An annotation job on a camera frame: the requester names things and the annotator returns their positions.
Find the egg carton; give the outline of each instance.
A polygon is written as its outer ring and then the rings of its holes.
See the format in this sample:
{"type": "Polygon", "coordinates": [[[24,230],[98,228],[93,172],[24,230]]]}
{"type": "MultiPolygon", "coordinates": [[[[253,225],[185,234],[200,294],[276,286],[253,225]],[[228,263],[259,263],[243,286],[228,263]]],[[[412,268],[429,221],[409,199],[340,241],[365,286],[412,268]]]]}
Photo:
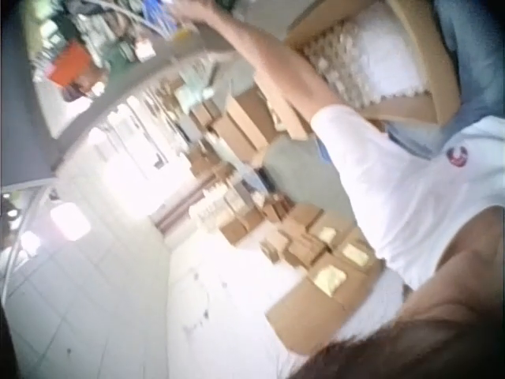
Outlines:
{"type": "Polygon", "coordinates": [[[336,24],[302,51],[330,87],[358,109],[427,92],[410,38],[383,2],[336,24]]]}

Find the white t-shirt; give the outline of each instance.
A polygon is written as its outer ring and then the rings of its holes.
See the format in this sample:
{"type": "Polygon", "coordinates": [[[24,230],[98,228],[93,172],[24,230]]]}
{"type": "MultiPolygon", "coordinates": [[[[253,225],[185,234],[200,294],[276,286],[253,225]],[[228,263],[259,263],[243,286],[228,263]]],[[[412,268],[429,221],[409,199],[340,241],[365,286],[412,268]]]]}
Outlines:
{"type": "Polygon", "coordinates": [[[376,255],[417,289],[476,214],[505,207],[505,120],[483,118],[431,161],[410,155],[356,111],[325,107],[311,121],[376,255]]]}

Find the hair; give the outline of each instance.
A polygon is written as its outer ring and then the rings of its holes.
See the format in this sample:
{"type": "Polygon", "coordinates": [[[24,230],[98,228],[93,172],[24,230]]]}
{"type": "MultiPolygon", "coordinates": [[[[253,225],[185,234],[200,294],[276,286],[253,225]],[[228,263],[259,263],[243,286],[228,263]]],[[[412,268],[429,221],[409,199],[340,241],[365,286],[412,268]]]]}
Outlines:
{"type": "Polygon", "coordinates": [[[505,377],[504,344],[503,317],[402,321],[363,340],[328,345],[290,379],[505,377]]]}

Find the paper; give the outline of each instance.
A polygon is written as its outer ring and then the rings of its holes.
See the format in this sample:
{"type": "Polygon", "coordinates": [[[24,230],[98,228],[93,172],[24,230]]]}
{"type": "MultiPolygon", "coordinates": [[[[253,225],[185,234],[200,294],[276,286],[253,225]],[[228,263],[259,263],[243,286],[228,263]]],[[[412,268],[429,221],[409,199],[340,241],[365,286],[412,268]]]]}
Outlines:
{"type": "Polygon", "coordinates": [[[344,257],[349,258],[352,262],[360,267],[365,267],[370,260],[370,256],[359,250],[356,246],[348,244],[342,251],[344,257]]]}
{"type": "Polygon", "coordinates": [[[331,242],[333,241],[333,238],[335,238],[336,235],[337,231],[335,229],[331,227],[324,227],[323,230],[320,231],[317,238],[326,243],[327,245],[330,245],[331,242]]]}
{"type": "Polygon", "coordinates": [[[347,279],[347,274],[335,266],[327,266],[317,273],[313,280],[314,284],[326,295],[333,297],[333,294],[347,279]]]}

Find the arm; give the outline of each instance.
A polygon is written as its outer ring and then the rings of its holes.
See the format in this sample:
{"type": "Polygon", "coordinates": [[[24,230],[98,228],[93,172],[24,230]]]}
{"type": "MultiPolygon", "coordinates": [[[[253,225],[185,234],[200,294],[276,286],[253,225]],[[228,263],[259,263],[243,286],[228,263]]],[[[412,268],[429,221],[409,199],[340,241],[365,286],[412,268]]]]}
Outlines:
{"type": "Polygon", "coordinates": [[[296,51],[274,36],[217,9],[213,0],[179,0],[170,9],[176,17],[206,22],[214,28],[258,72],[275,83],[308,122],[319,109],[342,103],[296,51]]]}

